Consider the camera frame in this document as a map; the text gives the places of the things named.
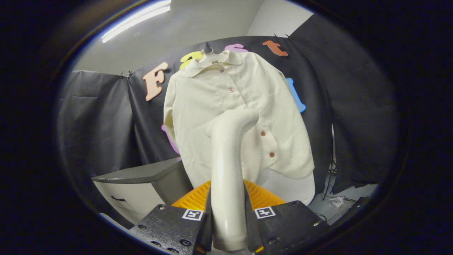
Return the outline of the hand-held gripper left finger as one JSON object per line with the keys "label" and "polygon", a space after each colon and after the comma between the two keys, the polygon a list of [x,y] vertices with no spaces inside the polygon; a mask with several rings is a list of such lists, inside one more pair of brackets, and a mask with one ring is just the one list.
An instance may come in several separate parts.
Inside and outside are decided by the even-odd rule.
{"label": "hand-held gripper left finger", "polygon": [[173,204],[159,204],[131,234],[159,255],[205,255],[212,245],[211,183],[207,181]]}

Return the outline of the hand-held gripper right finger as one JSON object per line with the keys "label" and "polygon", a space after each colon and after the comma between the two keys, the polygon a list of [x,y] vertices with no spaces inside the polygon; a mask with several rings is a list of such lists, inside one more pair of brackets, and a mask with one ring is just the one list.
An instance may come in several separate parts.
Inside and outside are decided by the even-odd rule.
{"label": "hand-held gripper right finger", "polygon": [[302,255],[330,225],[299,200],[285,202],[244,181],[248,249],[256,255]]}

